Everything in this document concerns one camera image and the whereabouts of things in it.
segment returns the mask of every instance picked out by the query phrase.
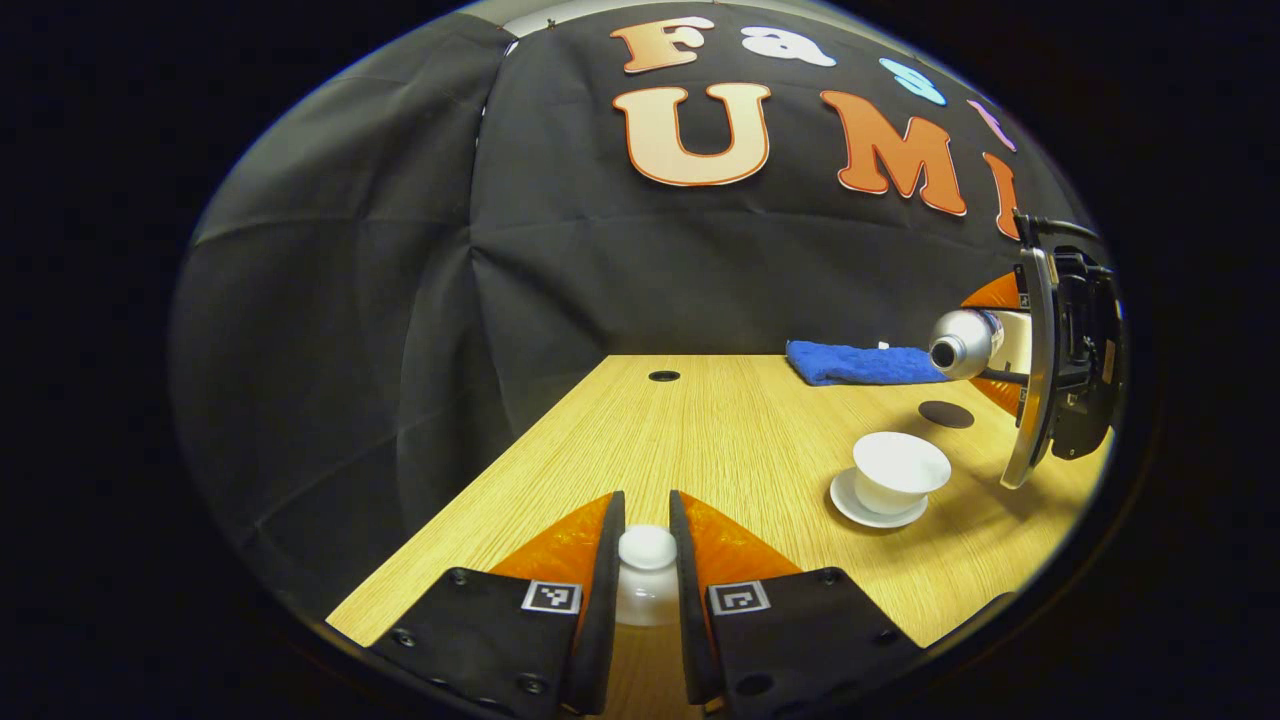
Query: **blue towel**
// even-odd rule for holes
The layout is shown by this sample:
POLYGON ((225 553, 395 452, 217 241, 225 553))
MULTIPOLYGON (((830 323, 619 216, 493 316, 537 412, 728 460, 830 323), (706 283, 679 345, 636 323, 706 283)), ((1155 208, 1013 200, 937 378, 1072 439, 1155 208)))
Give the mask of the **blue towel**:
POLYGON ((860 350, 847 345, 787 341, 787 361, 812 386, 901 386, 947 379, 916 347, 860 350))

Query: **black fabric backdrop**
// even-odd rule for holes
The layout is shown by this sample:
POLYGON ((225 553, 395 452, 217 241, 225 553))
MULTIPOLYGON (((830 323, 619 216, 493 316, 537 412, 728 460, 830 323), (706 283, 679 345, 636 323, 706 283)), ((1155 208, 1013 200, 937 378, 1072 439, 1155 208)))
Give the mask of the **black fabric backdrop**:
POLYGON ((923 346, 1016 258, 983 151, 1012 168, 1024 210, 1092 224, 998 106, 823 23, 646 5, 504 56, 513 40, 447 15, 348 68, 246 154, 196 229, 173 315, 182 442, 224 530, 305 612, 328 614, 608 354, 923 346), (695 63, 622 72, 613 29, 685 15, 716 23, 695 63), (838 64, 750 53, 748 26, 799 32, 838 64), (924 72, 947 105, 879 58, 924 72), (681 188, 631 167, 614 96, 686 88, 682 141, 718 152, 728 127, 704 91, 735 81, 772 90, 760 172, 681 188), (942 126, 968 214, 841 187, 823 90, 867 97, 900 131, 913 115, 942 126))

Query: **wooden table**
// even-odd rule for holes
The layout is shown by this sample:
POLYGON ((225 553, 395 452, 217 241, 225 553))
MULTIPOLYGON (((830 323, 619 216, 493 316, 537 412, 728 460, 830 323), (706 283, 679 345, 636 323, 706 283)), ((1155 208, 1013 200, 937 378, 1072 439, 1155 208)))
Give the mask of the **wooden table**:
MULTIPOLYGON (((1110 448, 1051 455, 1020 489, 1000 487, 1014 421, 968 382, 809 387, 782 356, 605 359, 328 618, 369 646, 454 565, 488 570, 543 528, 607 492, 627 523, 666 525, 668 493, 721 510, 804 570, 836 565, 918 644, 1018 589, 1055 551, 1097 484, 1110 448), (676 370, 675 382, 648 379, 676 370), (943 400, 966 429, 918 413, 943 400), (951 482, 899 529, 841 515, 832 478, 854 442, 897 430, 937 445, 951 482), (503 518, 495 523, 494 518, 503 518)), ((685 705, 678 625, 618 626, 605 717, 699 717, 685 705)))

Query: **orange letter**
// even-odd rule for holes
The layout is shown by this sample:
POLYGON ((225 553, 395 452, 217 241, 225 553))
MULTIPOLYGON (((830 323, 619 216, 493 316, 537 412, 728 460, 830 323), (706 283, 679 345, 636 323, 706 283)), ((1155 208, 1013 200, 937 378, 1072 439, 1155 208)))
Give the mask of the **orange letter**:
POLYGON ((613 106, 627 117, 627 152, 640 174, 678 186, 728 184, 755 174, 769 159, 769 133, 760 101, 769 88, 749 82, 722 82, 707 95, 724 102, 728 150, 695 155, 680 142, 676 106, 689 97, 680 87, 650 87, 623 92, 613 106))
POLYGON ((831 90, 824 91, 822 99, 840 113, 840 122, 845 126, 849 167, 836 176, 840 184, 849 190, 884 193, 888 181, 876 168, 878 156, 902 197, 915 192, 920 170, 924 170, 920 200, 925 205, 952 215, 968 211, 964 197, 960 197, 955 165, 951 164, 951 136, 947 131, 924 118, 911 118, 900 138, 893 126, 867 100, 831 90))
POLYGON ((707 18, 676 18, 673 20, 658 20, 631 27, 621 27, 609 33, 609 37, 621 37, 631 50, 631 60, 622 65, 628 73, 643 73, 657 68, 669 68, 671 65, 684 65, 698 59, 698 53, 689 50, 676 50, 680 42, 687 47, 701 47, 703 33, 694 28, 712 29, 714 23, 707 18), (667 28, 676 28, 667 32, 667 28))
POLYGON ((1018 208, 1018 196, 1014 195, 1014 172, 1004 160, 991 152, 983 152, 982 159, 991 167, 991 174, 996 178, 996 193, 1000 196, 996 227, 1000 228, 1000 232, 1018 240, 1018 225, 1014 224, 1014 208, 1018 208))

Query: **white saucer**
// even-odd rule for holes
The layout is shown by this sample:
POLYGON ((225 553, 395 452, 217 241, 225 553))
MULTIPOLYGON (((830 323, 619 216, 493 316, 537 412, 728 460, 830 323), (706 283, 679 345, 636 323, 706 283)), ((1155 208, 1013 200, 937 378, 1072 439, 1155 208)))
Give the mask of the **white saucer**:
POLYGON ((852 489, 847 493, 836 491, 836 484, 840 482, 840 477, 845 473, 852 471, 854 469, 850 468, 831 480, 831 501, 836 505, 836 510, 840 510, 845 518, 849 518, 855 523, 867 525, 868 528, 901 528, 902 525, 908 525, 918 520, 920 515, 924 515, 924 510, 929 506, 929 496, 924 496, 920 498, 920 502, 916 502, 897 515, 872 512, 858 501, 858 495, 855 495, 852 489))

